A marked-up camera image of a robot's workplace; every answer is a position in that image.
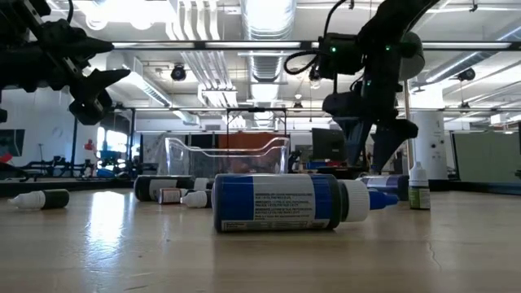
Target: clear plastic container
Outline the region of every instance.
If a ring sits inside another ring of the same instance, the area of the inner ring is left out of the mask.
[[[289,138],[273,138],[256,149],[202,149],[166,138],[169,175],[213,178],[223,173],[287,173]]]

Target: computer monitor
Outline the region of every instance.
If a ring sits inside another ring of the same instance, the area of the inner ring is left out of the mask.
[[[344,132],[336,129],[311,129],[313,137],[313,159],[345,161]]]

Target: pillar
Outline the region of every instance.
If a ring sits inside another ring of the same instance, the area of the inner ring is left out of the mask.
[[[429,180],[448,180],[447,155],[444,136],[443,112],[434,109],[444,107],[443,88],[429,85],[423,92],[411,93],[412,108],[433,108],[429,112],[411,113],[411,120],[418,126],[418,136],[413,140],[414,160],[427,170]]]

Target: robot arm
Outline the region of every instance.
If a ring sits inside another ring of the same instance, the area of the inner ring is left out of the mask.
[[[374,134],[374,160],[372,169],[381,171],[389,157],[406,139],[418,135],[418,127],[407,120],[397,120],[396,92],[401,91],[400,72],[402,58],[409,58],[421,49],[421,44],[404,43],[402,39],[422,15],[439,0],[386,0],[375,16],[356,35],[328,33],[320,37],[319,50],[303,69],[318,68],[322,78],[337,79],[338,74],[354,75],[364,68],[362,81],[353,83],[351,91],[328,95],[322,110],[333,116],[346,137],[348,163],[354,165],[366,144],[372,125]],[[345,0],[337,2],[333,10]]]
[[[5,0],[0,12],[0,90],[14,87],[34,92],[38,87],[61,90],[68,85],[75,99],[69,110],[82,124],[95,125],[104,118],[112,107],[105,89],[130,71],[94,70],[85,77],[82,70],[89,66],[89,59],[114,46],[87,37],[66,20],[44,23],[41,15],[50,14],[45,0]],[[28,40],[29,32],[35,42]],[[1,110],[0,123],[6,119],[7,113]]]

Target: blue object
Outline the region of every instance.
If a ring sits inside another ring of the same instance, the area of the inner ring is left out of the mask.
[[[214,226],[218,232],[333,229],[348,212],[338,186],[326,174],[219,174]]]
[[[398,203],[398,197],[392,194],[385,194],[380,191],[369,191],[370,209],[382,209],[386,206],[395,205]]]

